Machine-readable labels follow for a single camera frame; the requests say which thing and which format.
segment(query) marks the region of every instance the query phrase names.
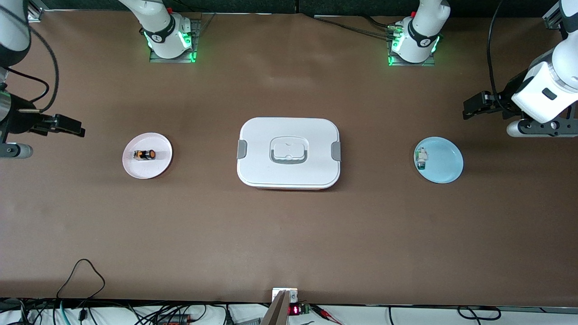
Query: small object on plate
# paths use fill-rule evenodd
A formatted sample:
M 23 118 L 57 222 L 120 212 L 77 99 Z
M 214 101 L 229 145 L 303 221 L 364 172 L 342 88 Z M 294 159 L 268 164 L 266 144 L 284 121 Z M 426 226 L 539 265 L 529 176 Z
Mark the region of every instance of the small object on plate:
M 458 179 L 464 170 L 462 153 L 447 139 L 438 136 L 423 139 L 413 152 L 417 171 L 431 182 L 451 183 Z
M 416 151 L 417 170 L 422 171 L 425 169 L 425 161 L 427 159 L 428 152 L 425 151 L 424 147 L 421 147 L 418 151 Z
M 146 148 L 152 160 L 135 159 L 135 152 Z M 131 140 L 123 152 L 123 167 L 134 178 L 149 179 L 162 174 L 171 164 L 173 147 L 169 139 L 158 133 L 144 133 Z
M 136 160 L 154 160 L 157 154 L 154 150 L 136 150 L 134 159 Z

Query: connector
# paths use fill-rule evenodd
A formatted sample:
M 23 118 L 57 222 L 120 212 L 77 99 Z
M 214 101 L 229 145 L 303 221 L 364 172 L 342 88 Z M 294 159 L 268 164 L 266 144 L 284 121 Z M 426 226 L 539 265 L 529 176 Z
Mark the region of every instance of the connector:
M 80 312 L 78 313 L 78 321 L 82 322 L 85 319 L 86 319 L 86 309 L 81 309 Z
M 235 325 L 229 309 L 225 310 L 225 325 Z

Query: battery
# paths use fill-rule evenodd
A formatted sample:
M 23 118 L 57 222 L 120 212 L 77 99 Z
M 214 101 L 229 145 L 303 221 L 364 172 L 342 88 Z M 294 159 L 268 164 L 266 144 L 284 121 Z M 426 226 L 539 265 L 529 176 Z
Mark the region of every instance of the battery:
M 136 150 L 134 159 L 136 160 L 154 160 L 157 154 L 154 150 Z

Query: light blue plate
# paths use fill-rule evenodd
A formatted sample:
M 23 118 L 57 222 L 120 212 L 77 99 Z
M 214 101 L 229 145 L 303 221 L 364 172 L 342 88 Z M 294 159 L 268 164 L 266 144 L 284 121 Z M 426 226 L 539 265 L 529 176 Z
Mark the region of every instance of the light blue plate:
M 434 183 L 451 183 L 458 179 L 464 170 L 464 158 L 462 153 L 448 139 L 432 136 L 423 139 L 414 150 L 414 165 L 417 169 L 416 154 L 421 147 L 428 153 L 425 161 L 425 169 L 417 170 L 421 176 Z

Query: gray latch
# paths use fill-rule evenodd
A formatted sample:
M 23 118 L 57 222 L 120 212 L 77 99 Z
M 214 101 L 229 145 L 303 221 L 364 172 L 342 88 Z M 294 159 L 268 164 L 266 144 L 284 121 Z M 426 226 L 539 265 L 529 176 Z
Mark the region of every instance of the gray latch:
M 243 159 L 247 156 L 247 141 L 239 140 L 237 144 L 237 159 Z
M 331 144 L 331 158 L 335 161 L 341 161 L 341 142 L 336 141 Z

